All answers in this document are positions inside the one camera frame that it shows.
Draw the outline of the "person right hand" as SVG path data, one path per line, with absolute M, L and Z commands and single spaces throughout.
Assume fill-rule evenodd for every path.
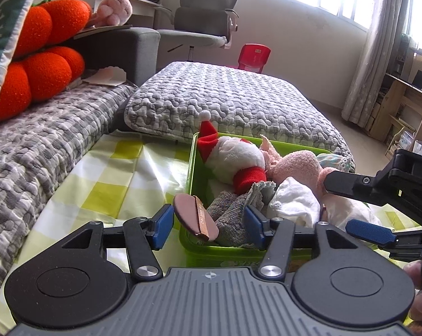
M 410 262 L 403 270 L 411 278 L 418 292 L 409 311 L 410 317 L 417 322 L 422 322 L 422 260 Z

